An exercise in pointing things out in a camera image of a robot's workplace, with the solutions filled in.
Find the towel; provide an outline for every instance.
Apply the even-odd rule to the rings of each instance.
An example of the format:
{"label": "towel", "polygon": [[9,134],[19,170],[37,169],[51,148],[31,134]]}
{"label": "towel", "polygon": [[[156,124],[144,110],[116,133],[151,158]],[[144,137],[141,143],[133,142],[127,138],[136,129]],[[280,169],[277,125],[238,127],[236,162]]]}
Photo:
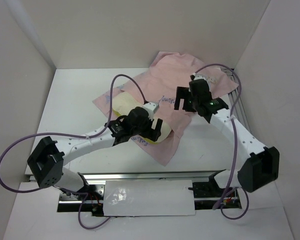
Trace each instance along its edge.
{"label": "towel", "polygon": [[[135,76],[145,98],[149,102],[159,103],[159,110],[155,116],[168,123],[170,134],[165,140],[157,144],[150,144],[140,136],[131,139],[157,162],[166,166],[177,151],[185,128],[191,122],[193,113],[184,110],[174,110],[177,87],[189,87],[190,76],[205,64],[190,54],[176,52],[159,52],[148,71]],[[209,85],[213,98],[221,97],[237,88],[221,70],[208,67],[203,74]],[[122,92],[128,92],[139,103],[143,103],[142,96],[131,81],[113,89],[113,97]],[[93,103],[106,115],[109,115],[110,91],[96,98]]]}

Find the white surface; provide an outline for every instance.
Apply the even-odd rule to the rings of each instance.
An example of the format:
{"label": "white surface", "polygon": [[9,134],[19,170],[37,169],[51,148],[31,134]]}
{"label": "white surface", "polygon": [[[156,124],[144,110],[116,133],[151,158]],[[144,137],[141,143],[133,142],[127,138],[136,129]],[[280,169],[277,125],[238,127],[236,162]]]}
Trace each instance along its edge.
{"label": "white surface", "polygon": [[236,71],[252,133],[280,152],[276,181],[300,239],[300,0],[272,0]]}
{"label": "white surface", "polygon": [[[20,189],[35,187],[34,182],[22,183]],[[18,194],[4,240],[293,240],[282,207],[250,210],[237,221],[225,219],[218,210],[199,210],[192,216],[118,217],[88,231],[78,224],[76,212],[57,212],[58,199],[55,188]],[[230,216],[238,216],[241,211],[225,210]],[[82,213],[82,221],[95,226],[102,218]]]}
{"label": "white surface", "polygon": [[270,0],[20,0],[58,69],[148,67],[158,51],[234,67]]}
{"label": "white surface", "polygon": [[[109,90],[115,75],[127,74],[133,77],[146,70],[147,68],[58,69],[38,133],[62,132],[81,135],[103,126],[107,118],[92,100]],[[121,77],[115,86],[126,81]],[[227,95],[222,99],[230,105]],[[214,171],[229,169],[232,154],[232,143],[203,117],[195,115],[167,166],[156,162],[132,141],[111,149],[94,151],[73,160],[67,166],[70,170],[80,173]],[[26,174],[31,174],[28,167]]]}
{"label": "white surface", "polygon": [[191,180],[106,181],[105,216],[195,215]]}
{"label": "white surface", "polygon": [[[0,155],[15,140],[37,131],[52,79],[53,71],[0,0]],[[12,188],[23,180],[32,144],[19,144],[2,162],[1,176]],[[0,240],[15,197],[0,186]]]}

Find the white panel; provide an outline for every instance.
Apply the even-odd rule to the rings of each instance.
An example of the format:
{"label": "white panel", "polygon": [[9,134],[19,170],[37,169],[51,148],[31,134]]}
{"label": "white panel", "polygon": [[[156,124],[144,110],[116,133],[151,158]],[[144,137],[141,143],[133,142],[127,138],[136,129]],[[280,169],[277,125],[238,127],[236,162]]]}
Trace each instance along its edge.
{"label": "white panel", "polygon": [[252,133],[280,152],[276,185],[300,239],[300,0],[270,2],[236,71]]}
{"label": "white panel", "polygon": [[[15,140],[37,131],[53,71],[10,16],[0,0],[0,155]],[[4,182],[18,188],[32,141],[19,144],[3,160]],[[0,186],[0,240],[16,194]]]}
{"label": "white panel", "polygon": [[105,216],[195,215],[191,180],[106,181]]}
{"label": "white panel", "polygon": [[[22,183],[21,189],[36,183]],[[18,194],[4,240],[293,240],[282,207],[249,210],[240,220],[224,218],[219,210],[199,210],[191,216],[142,216],[112,218],[99,229],[88,231],[78,224],[76,212],[57,212],[59,192],[47,188]],[[226,209],[238,216],[242,209]],[[104,218],[82,213],[82,221],[95,226]]]}
{"label": "white panel", "polygon": [[21,0],[59,69],[148,67],[158,51],[234,67],[270,0]]}

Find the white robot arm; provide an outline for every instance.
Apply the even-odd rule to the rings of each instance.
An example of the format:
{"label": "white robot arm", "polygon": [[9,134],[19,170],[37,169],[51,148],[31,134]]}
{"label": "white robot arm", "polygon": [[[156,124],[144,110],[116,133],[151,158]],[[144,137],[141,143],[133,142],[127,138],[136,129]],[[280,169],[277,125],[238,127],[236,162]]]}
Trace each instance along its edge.
{"label": "white robot arm", "polygon": [[72,192],[94,192],[94,186],[88,185],[82,174],[63,166],[93,151],[125,143],[135,135],[157,141],[161,135],[163,121],[158,119],[155,129],[152,129],[152,125],[158,109],[159,105],[154,102],[136,107],[127,116],[123,115],[110,121],[106,130],[96,137],[90,136],[103,131],[104,126],[82,135],[85,138],[42,138],[27,160],[39,187],[55,186]]}
{"label": "white robot arm", "polygon": [[[241,162],[241,169],[234,170],[230,187],[240,187],[251,193],[276,180],[279,171],[278,150],[275,147],[267,148],[251,135],[233,115],[231,116],[231,111],[222,99],[212,99],[208,83],[202,75],[194,74],[191,79],[189,87],[177,88],[174,109],[178,110],[180,100],[184,99],[182,109],[187,112],[198,112],[232,143],[234,143],[232,121],[234,122],[237,133],[237,153],[243,162]],[[161,134],[162,120],[158,120],[155,129],[152,129],[152,124],[158,108],[159,105],[154,102],[136,107],[128,116],[110,121],[107,129],[97,137],[89,136],[103,131],[104,127],[83,135],[86,138],[68,138],[58,141],[50,136],[43,138],[27,161],[39,187],[56,186],[72,192],[94,192],[94,186],[88,185],[83,175],[63,166],[90,152],[127,142],[135,135],[156,141]],[[230,170],[216,172],[209,177],[209,181],[216,188],[224,189],[230,172]]]}
{"label": "white robot arm", "polygon": [[[209,85],[204,76],[194,73],[189,87],[178,87],[174,109],[180,107],[187,112],[198,112],[208,123],[214,125],[230,142],[234,142],[234,128],[237,134],[237,154],[241,169],[235,169],[230,184],[232,188],[243,188],[251,193],[276,180],[279,172],[279,152],[275,147],[268,148],[258,141],[238,120],[231,115],[231,110],[221,98],[212,98]],[[230,170],[223,170],[211,176],[219,188],[228,183]]]}

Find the white tabletop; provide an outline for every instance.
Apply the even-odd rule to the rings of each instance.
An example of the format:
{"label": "white tabletop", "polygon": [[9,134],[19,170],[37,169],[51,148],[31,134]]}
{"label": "white tabletop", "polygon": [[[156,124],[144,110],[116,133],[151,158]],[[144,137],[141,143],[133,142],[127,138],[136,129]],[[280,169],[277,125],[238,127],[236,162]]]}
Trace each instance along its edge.
{"label": "white tabletop", "polygon": [[[35,182],[20,185],[21,190],[36,187]],[[251,209],[236,221],[224,218],[219,210],[197,210],[190,216],[118,217],[97,230],[85,230],[77,212],[57,212],[58,201],[59,191],[53,187],[19,193],[4,240],[293,240],[282,206]],[[225,210],[232,217],[242,211]],[[88,212],[81,219],[87,226],[103,220]]]}
{"label": "white tabletop", "polygon": [[[56,71],[43,111],[38,132],[84,134],[102,126],[107,118],[92,100],[109,90],[117,74],[135,76],[146,68],[59,69]],[[127,80],[122,78],[119,86]],[[230,105],[228,96],[223,100]],[[82,173],[182,172],[229,169],[233,146],[212,125],[195,116],[186,128],[175,156],[167,166],[157,163],[134,142],[101,149],[70,163],[70,169]],[[25,182],[20,189],[36,188]],[[246,202],[239,192],[242,206]],[[250,210],[239,221],[225,219],[219,211],[199,210],[193,216],[113,218],[97,231],[78,224],[77,213],[56,212],[59,192],[47,188],[30,194],[18,194],[4,236],[10,239],[286,239],[292,240],[289,224],[275,183],[249,194]],[[227,209],[238,216],[241,209]],[[83,213],[85,224],[93,226],[101,218]]]}
{"label": "white tabletop", "polygon": [[[134,77],[146,70],[58,69],[37,132],[81,135],[101,127],[107,118],[92,101],[110,89],[115,75]],[[126,81],[124,77],[119,78],[115,86]],[[227,95],[222,99],[230,105]],[[40,137],[37,137],[33,146],[39,140]],[[232,154],[232,143],[204,118],[196,115],[184,131],[179,147],[167,166],[162,166],[133,141],[129,141],[79,157],[69,163],[69,169],[84,174],[217,171],[231,167]],[[31,174],[29,167],[25,173]]]}

